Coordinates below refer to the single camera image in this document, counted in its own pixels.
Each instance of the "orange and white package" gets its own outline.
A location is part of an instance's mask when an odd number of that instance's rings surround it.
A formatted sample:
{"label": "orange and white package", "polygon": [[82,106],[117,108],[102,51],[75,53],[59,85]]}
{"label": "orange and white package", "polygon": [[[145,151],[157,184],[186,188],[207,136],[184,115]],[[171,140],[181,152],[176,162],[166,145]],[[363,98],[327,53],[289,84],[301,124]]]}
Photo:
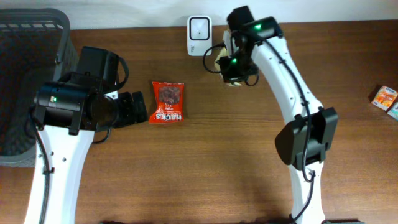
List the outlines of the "orange and white package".
{"label": "orange and white package", "polygon": [[387,110],[392,105],[397,96],[398,93],[395,90],[383,86],[374,97],[372,104],[383,110]]}
{"label": "orange and white package", "polygon": [[150,124],[167,124],[183,121],[182,91],[184,83],[152,82],[157,109],[149,118]]}

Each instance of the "red packet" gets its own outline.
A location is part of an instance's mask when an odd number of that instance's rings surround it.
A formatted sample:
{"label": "red packet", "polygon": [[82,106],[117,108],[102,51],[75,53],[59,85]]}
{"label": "red packet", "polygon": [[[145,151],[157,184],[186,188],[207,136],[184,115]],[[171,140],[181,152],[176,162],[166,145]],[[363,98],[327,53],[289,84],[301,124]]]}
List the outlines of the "red packet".
{"label": "red packet", "polygon": [[150,124],[167,124],[183,121],[182,92],[184,83],[152,82],[157,109],[149,118]]}

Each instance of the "snack package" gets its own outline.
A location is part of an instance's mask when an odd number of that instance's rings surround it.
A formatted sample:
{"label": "snack package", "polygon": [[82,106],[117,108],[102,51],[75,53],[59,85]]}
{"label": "snack package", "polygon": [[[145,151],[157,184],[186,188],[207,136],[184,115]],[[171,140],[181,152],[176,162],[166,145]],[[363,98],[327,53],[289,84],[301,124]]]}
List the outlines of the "snack package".
{"label": "snack package", "polygon": [[398,121],[398,102],[395,103],[394,106],[392,106],[390,111],[388,111],[388,115],[392,116]]}
{"label": "snack package", "polygon": [[397,96],[398,93],[395,90],[383,86],[374,97],[372,104],[386,111],[397,98]]}
{"label": "snack package", "polygon": [[182,91],[184,83],[152,82],[155,90],[157,109],[150,116],[150,124],[167,124],[183,121]]}

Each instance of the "wooden table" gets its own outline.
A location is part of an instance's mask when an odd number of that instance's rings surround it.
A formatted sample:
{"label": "wooden table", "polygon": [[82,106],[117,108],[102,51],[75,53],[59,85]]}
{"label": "wooden table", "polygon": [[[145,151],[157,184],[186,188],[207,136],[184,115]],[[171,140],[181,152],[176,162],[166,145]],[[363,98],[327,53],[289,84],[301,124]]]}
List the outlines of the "wooden table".
{"label": "wooden table", "polygon": [[[225,28],[214,28],[213,43]],[[340,116],[322,174],[327,219],[398,223],[398,122],[368,101],[377,84],[398,90],[398,21],[282,28],[308,86]],[[188,56],[184,27],[74,30],[71,37],[79,51],[90,45],[124,57],[131,77],[123,91],[142,91],[149,113],[152,80],[186,84],[183,123],[117,129],[91,147],[76,223],[288,217],[290,177],[274,146],[284,125],[264,77],[255,87],[226,86]],[[23,223],[33,171],[0,167],[0,223]]]}

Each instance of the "white wall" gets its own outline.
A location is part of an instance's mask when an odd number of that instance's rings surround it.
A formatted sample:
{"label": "white wall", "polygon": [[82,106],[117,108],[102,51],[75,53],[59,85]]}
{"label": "white wall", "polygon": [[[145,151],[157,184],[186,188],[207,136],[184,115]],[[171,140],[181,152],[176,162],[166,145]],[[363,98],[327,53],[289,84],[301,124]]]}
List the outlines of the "white wall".
{"label": "white wall", "polygon": [[279,22],[398,19],[398,0],[1,0],[0,8],[54,7],[72,29],[185,26],[188,16],[205,14],[226,24],[232,9],[248,5],[255,19]]}

